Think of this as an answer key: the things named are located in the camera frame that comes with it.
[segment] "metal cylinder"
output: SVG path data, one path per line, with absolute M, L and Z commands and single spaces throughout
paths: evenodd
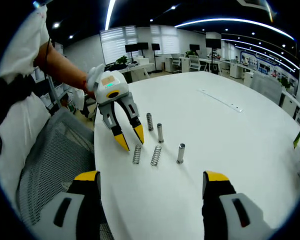
M 158 123 L 156 126 L 158 128 L 158 142 L 162 144 L 164 142 L 164 136 L 162 134 L 162 124 Z
M 148 122 L 148 130 L 151 132 L 154 130 L 154 125 L 152 123 L 152 116 L 151 116 L 151 113 L 148 112 L 146 114 L 146 121 Z
M 178 158 L 176 159 L 177 164 L 182 164 L 184 162 L 185 147 L 186 145 L 184 143 L 180 143 Z

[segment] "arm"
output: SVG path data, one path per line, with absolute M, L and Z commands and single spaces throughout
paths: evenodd
M 73 65 L 67 58 L 62 56 L 57 50 L 49 44 L 47 51 L 46 42 L 40 49 L 37 57 L 34 60 L 34 64 L 39 66 L 46 74 L 50 75 L 59 82 L 68 84 L 77 89 L 87 91 L 87 73 L 81 71 L 75 65 Z M 89 96 L 95 98 L 93 92 L 88 93 Z

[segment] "metal spring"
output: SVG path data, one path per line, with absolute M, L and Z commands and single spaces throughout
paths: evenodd
M 154 167 L 156 167 L 158 165 L 161 149 L 162 149 L 162 147 L 158 146 L 158 145 L 155 146 L 155 148 L 154 148 L 154 152 L 153 152 L 151 163 L 150 163 Z
M 154 125 L 152 123 L 152 116 L 151 113 L 146 114 L 146 121 L 148 122 L 148 130 L 151 132 L 154 130 Z
M 133 153 L 133 164 L 139 164 L 140 162 L 140 155 L 141 155 L 141 145 L 137 144 L 135 145 L 134 153 Z

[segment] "white shirt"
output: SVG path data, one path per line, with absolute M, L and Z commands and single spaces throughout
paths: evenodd
M 46 27 L 47 7 L 32 12 L 19 27 L 7 47 L 1 63 L 0 78 L 10 84 L 18 74 L 29 75 L 41 45 L 49 40 Z M 0 185 L 12 208 L 18 213 L 16 192 L 20 173 L 38 134 L 50 114 L 34 93 L 16 102 L 0 125 Z
M 0 63 L 0 78 L 8 84 L 18 74 L 25 76 L 33 72 L 39 48 L 49 40 L 46 19 L 47 7 L 37 8 L 26 18 L 5 50 Z

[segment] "window blind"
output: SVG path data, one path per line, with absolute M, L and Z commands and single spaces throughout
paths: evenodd
M 179 54 L 180 45 L 177 29 L 173 26 L 151 25 L 152 42 L 160 44 L 157 54 Z
M 138 42 L 135 26 L 113 28 L 108 31 L 100 32 L 102 51 L 105 64 L 115 62 L 122 56 L 131 58 L 130 53 L 126 52 L 125 45 L 136 44 Z M 132 52 L 136 57 L 139 51 Z

